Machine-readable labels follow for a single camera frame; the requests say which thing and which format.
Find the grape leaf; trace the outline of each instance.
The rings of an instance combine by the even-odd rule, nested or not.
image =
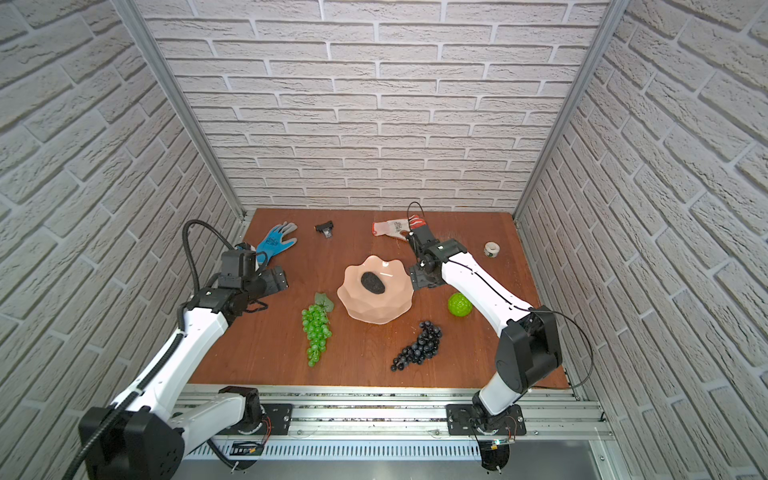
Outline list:
[[[315,304],[325,309],[326,313],[333,311],[333,302],[325,293],[315,293]]]

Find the green ball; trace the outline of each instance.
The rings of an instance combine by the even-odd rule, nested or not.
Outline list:
[[[472,304],[462,293],[456,292],[448,299],[448,311],[456,316],[467,316],[472,311]]]

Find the vent grille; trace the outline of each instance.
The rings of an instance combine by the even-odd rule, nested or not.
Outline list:
[[[472,460],[480,459],[474,440],[270,440],[261,456],[229,456],[236,440],[214,440],[232,460]],[[190,460],[216,459],[203,444]]]

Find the wooden table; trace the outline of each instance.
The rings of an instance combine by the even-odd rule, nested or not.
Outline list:
[[[240,317],[216,342],[193,374],[191,383],[227,385],[318,385],[483,387],[495,372],[498,337],[488,321],[473,310],[458,318],[448,312],[451,286],[414,292],[411,309],[386,325],[372,325],[347,315],[336,295],[349,265],[375,254],[383,260],[398,259],[408,268],[415,262],[409,245],[391,237],[374,237],[374,221],[404,218],[405,212],[351,210],[258,210],[245,235],[257,245],[266,232],[285,220],[299,226],[290,237],[296,245],[270,261],[286,272],[289,288],[268,296],[269,309]],[[428,212],[427,223],[440,240],[455,238],[498,282],[538,306],[538,295],[520,239],[509,214]],[[333,221],[333,238],[326,239],[314,226]],[[483,246],[501,246],[496,258],[483,255]],[[316,366],[306,361],[309,342],[302,331],[301,310],[324,292],[336,304],[329,314],[333,337]],[[419,322],[431,320],[444,336],[440,353],[423,365],[401,372],[389,366],[400,350],[414,342]],[[567,387],[562,368],[539,382]]]

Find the blue glove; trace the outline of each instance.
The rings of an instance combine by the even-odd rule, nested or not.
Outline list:
[[[282,222],[281,224],[272,227],[270,232],[264,237],[264,240],[261,240],[261,243],[256,247],[256,252],[259,254],[257,256],[259,264],[266,265],[270,262],[272,257],[280,252],[288,250],[288,248],[296,243],[296,238],[291,238],[283,242],[283,236],[293,232],[296,228],[297,226],[295,223],[288,222]]]

